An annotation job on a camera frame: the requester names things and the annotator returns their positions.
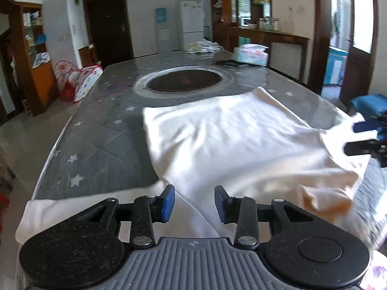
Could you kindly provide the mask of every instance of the wooden counter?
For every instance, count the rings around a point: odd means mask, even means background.
[[[228,27],[227,28],[227,40],[225,44],[225,49],[227,51],[233,52],[235,47],[238,47],[238,37],[250,38],[251,43],[261,44],[272,48],[271,44],[273,42],[278,42],[282,44],[293,44],[301,46],[301,64],[299,68],[299,78],[298,82],[302,83],[305,75],[305,65],[306,65],[306,54],[308,52],[308,41],[309,38],[294,36],[286,34],[283,32],[274,32],[271,30],[258,30],[252,29],[249,27]],[[270,67],[270,49],[267,50],[269,54],[269,63]]]

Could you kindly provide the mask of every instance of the gray ribbed surface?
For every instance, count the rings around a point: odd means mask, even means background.
[[[226,239],[162,238],[135,251],[121,270],[93,290],[294,290],[274,277],[252,251]]]

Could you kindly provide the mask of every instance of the floor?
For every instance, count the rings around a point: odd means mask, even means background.
[[[340,86],[324,86],[322,88],[321,97],[328,100],[331,104],[335,105],[337,108],[341,109],[342,111],[346,112],[347,108],[345,105],[340,101],[341,87]]]
[[[0,127],[0,155],[16,175],[0,235],[0,290],[15,289],[15,231],[52,146],[78,106],[57,100],[44,114],[23,112]]]

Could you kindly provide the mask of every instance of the frosted glass window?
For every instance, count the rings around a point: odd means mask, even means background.
[[[371,53],[373,35],[373,0],[355,0],[353,46]]]

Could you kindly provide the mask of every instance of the tissue box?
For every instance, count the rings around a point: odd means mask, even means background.
[[[234,48],[234,60],[242,63],[267,66],[268,54],[255,47]]]

